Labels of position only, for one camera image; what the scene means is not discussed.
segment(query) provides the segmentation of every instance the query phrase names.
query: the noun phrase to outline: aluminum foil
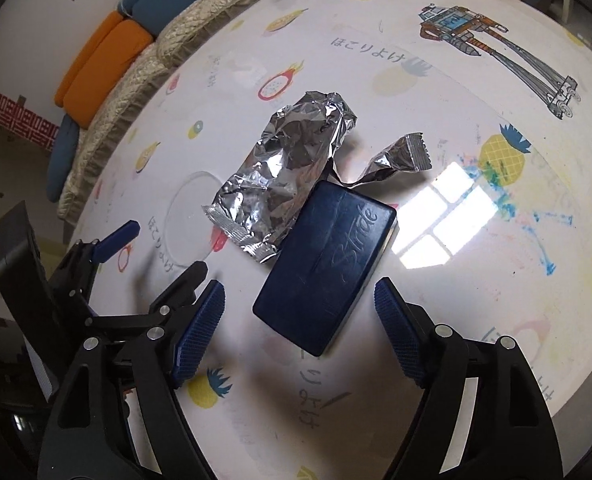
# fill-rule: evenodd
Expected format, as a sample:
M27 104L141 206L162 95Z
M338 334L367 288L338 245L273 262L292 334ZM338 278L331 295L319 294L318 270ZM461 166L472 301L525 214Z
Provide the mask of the aluminum foil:
M346 187L431 168L422 134L414 133L372 158L356 182L341 182L333 157L355 124L339 94L307 92L272 115L241 167L202 209L234 243L264 262L278 252L326 167Z

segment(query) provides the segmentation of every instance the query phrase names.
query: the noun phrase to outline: red patterned border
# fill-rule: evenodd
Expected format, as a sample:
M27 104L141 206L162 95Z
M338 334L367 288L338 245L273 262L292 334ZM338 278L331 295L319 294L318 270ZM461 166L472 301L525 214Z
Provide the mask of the red patterned border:
M42 148L52 150L58 126L0 93L0 126Z

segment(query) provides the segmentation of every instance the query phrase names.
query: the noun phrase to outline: blue gripper pad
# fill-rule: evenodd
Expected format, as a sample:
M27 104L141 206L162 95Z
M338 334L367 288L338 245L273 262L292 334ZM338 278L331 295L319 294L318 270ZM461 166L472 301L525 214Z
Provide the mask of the blue gripper pad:
M253 312L319 356L342 326L387 244L396 210L332 182L314 186Z
M92 262L104 264L125 245L134 240L138 233L140 233L140 224L135 220L128 220L116 231L96 244L92 252Z
M221 282L211 280L197 301L202 301L202 305L174 350L171 379L175 388L195 375L225 311L225 288Z
M376 283L374 304L396 358L407 377L421 388L425 387L427 372L421 361L420 339L412 323L407 319L399 301L399 295L390 280L383 278Z

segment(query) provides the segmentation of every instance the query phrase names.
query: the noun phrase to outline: wall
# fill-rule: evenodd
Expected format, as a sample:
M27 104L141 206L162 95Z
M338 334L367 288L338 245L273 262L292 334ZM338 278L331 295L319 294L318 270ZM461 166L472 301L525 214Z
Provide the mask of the wall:
M76 54L119 0L7 0L0 9L0 92L60 124L54 93Z
M56 205L45 196L47 163L47 152L0 127L0 217L19 201L25 200L30 222L41 245L43 263L50 272L62 257L65 247L62 245L64 224L56 216ZM2 298L0 317L12 319ZM8 335L9 330L0 328L0 338L7 338ZM0 343L0 352L7 346L7 343Z

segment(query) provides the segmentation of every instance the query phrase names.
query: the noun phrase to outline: white table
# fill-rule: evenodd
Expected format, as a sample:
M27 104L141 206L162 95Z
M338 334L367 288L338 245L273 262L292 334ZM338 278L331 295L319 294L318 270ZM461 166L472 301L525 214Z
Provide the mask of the white table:
M436 29L427 20L422 27L419 17L432 3L465 9L439 20L452 30L467 21L457 16L467 9L500 25L492 34L474 31L467 44L454 40L458 30L433 41L428 35ZM427 19L440 14L427 11ZM292 12L283 28L269 27ZM571 117L557 118L519 69L512 72L494 53L534 79L546 82L548 69L539 74L534 58L521 58L494 34L577 82L580 102L569 79L558 96ZM464 52L470 47L480 55ZM374 311L371 291L382 276L464 337L514 336L555 414L592 370L592 53L515 0L256 3L180 67L103 171L74 239L102 238L128 219L142 230L102 267L92 307L100 314L147 309L183 270L162 236L179 188L205 171L216 180L192 192L212 194L210 186L238 168L270 115L308 90L339 92L358 116L340 152L343 176L356 176L372 155L415 131L423 132L434 168L364 189L397 205L401 229L319 360L253 316L268 267L230 242L208 255L209 277L225 286L226 311L198 377L178 397L218 478L383 475L420 391L404 378ZM432 183L439 175L443 180ZM192 222L208 247L209 224L196 216ZM470 404L473 391L468 384ZM452 465L467 417L461 422Z

